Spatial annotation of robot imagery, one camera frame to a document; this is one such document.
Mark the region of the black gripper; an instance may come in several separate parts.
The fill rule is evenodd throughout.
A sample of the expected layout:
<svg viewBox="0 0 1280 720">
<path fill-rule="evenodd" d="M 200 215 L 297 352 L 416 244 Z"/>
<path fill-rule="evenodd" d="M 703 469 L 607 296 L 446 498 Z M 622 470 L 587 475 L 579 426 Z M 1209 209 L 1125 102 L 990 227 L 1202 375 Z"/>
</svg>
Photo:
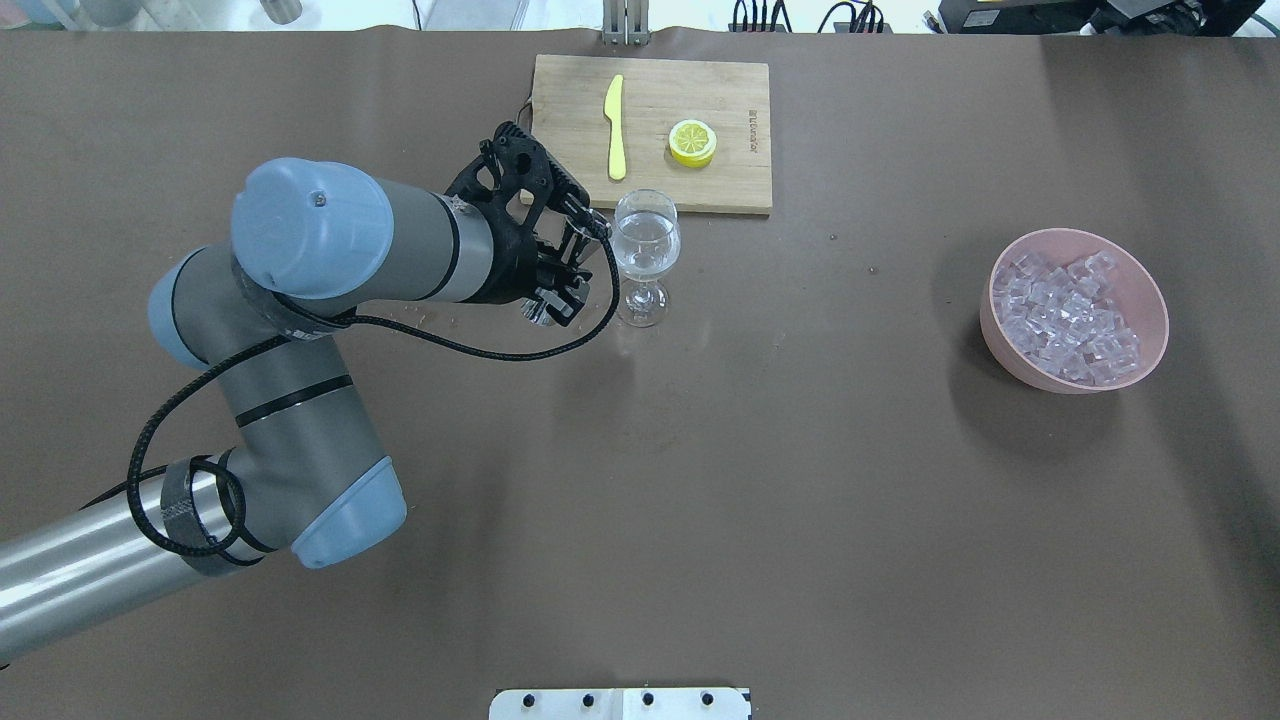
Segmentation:
<svg viewBox="0 0 1280 720">
<path fill-rule="evenodd" d="M 541 240 L 539 246 L 535 228 L 543 213 L 559 222 L 559 240 L 554 243 Z M 573 273 L 543 287 L 538 283 L 539 258 L 541 269 L 582 269 L 611 240 L 611 223 L 589 201 L 576 196 L 530 206 L 522 222 L 506 205 L 485 205 L 484 218 L 492 233 L 492 268 L 484 281 L 484 302 L 504 305 L 543 299 L 556 320 L 553 325 L 570 325 L 585 306 L 593 273 Z"/>
</svg>

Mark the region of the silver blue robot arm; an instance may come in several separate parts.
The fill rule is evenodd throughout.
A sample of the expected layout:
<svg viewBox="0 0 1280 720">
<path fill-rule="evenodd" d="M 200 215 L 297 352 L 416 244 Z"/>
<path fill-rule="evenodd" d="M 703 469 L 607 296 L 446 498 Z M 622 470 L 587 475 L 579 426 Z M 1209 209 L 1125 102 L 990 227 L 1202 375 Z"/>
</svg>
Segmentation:
<svg viewBox="0 0 1280 720">
<path fill-rule="evenodd" d="M 378 300 L 582 310 L 611 225 L 539 150 L 486 151 L 444 192 L 335 161 L 280 158 L 237 195 L 229 237 L 155 286 L 157 343 L 197 370 L 143 424 L 122 482 L 3 544 L 3 664 L 289 550 L 306 568 L 353 557 L 407 516 L 401 484 L 335 342 L 378 325 Z"/>
</svg>

